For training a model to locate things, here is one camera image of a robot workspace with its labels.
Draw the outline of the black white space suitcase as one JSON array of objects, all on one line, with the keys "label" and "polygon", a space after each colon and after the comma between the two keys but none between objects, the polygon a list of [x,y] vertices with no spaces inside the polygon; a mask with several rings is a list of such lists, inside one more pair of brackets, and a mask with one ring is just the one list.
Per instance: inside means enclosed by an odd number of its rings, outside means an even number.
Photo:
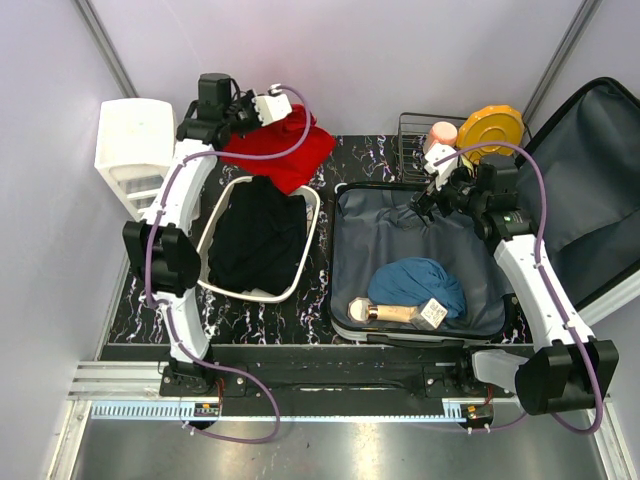
[{"label": "black white space suitcase", "polygon": [[435,184],[336,196],[328,311],[343,338],[485,342],[518,312],[533,343],[587,341],[585,310],[639,269],[639,101],[602,77],[522,155]]}]

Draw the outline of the red cloth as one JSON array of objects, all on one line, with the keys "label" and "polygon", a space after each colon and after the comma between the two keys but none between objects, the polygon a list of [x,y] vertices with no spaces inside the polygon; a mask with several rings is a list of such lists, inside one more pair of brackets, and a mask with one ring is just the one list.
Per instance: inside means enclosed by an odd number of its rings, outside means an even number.
[{"label": "red cloth", "polygon": [[[302,137],[306,126],[306,110],[294,104],[292,112],[283,120],[246,134],[234,135],[225,152],[265,156],[292,148]],[[307,184],[318,167],[329,157],[336,140],[316,125],[311,116],[310,129],[302,144],[291,153],[271,160],[236,159],[222,156],[221,160],[238,166],[252,175],[266,176],[284,194],[291,194]]]}]

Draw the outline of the blue cloth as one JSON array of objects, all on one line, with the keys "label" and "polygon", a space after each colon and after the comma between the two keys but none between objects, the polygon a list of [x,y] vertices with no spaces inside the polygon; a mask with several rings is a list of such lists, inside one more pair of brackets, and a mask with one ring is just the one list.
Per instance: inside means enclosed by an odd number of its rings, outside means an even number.
[{"label": "blue cloth", "polygon": [[435,299],[447,310],[447,319],[467,314],[461,282],[429,258],[408,257],[380,267],[369,282],[367,296],[374,304],[407,307]]}]

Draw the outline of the white plastic basin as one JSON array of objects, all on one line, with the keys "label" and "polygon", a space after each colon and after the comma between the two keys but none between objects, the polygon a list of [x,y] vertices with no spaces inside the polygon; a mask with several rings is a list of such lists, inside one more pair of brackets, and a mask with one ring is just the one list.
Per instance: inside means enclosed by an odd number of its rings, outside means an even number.
[{"label": "white plastic basin", "polygon": [[319,218],[320,211],[320,198],[318,193],[309,186],[303,185],[296,189],[290,197],[301,197],[305,200],[305,238],[304,248],[296,256],[295,261],[290,262],[290,265],[295,267],[295,274],[291,280],[286,284],[286,287],[282,289],[279,294],[273,294],[269,291],[265,291],[260,288],[244,289],[242,291],[229,290],[224,288],[218,279],[213,280],[211,277],[212,261],[210,260],[211,248],[216,242],[218,237],[218,226],[220,218],[226,211],[229,210],[231,205],[231,197],[233,192],[239,185],[252,184],[256,179],[255,176],[243,176],[231,181],[223,190],[220,198],[218,199],[213,213],[211,214],[206,227],[202,233],[199,244],[197,246],[197,252],[199,253],[202,261],[202,268],[198,284],[211,292],[224,295],[229,298],[241,299],[243,301],[274,304],[287,300],[293,292],[297,289],[300,278],[305,268],[305,262],[310,251],[310,247],[313,243],[313,236],[316,230],[316,225]]}]

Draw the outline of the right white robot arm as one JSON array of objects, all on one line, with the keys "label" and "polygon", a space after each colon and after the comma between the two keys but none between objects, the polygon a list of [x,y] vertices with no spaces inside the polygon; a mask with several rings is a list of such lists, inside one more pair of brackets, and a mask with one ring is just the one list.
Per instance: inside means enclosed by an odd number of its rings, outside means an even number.
[{"label": "right white robot arm", "polygon": [[426,154],[424,170],[427,201],[442,215],[473,220],[514,291],[534,346],[529,358],[501,349],[472,353],[454,371],[457,390],[472,397],[489,384],[499,386],[516,394],[530,415],[602,411],[618,351],[595,337],[564,292],[542,238],[546,217],[533,219],[518,206],[514,159],[489,155],[468,169],[458,152],[438,145]]}]

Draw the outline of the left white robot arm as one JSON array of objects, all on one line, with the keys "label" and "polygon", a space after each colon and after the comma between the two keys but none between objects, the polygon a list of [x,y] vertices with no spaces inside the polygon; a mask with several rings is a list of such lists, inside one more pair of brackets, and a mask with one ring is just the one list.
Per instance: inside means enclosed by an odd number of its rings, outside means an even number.
[{"label": "left white robot arm", "polygon": [[196,396],[215,386],[225,366],[209,359],[210,344],[201,325],[195,285],[201,257],[187,233],[204,182],[226,151],[232,135],[254,132],[289,115],[288,96],[302,94],[274,84],[261,94],[243,91],[226,74],[207,73],[198,80],[193,100],[176,130],[174,157],[153,203],[138,221],[123,228],[132,269],[144,286],[147,306],[161,312],[170,336],[170,358],[180,368],[181,384]]}]

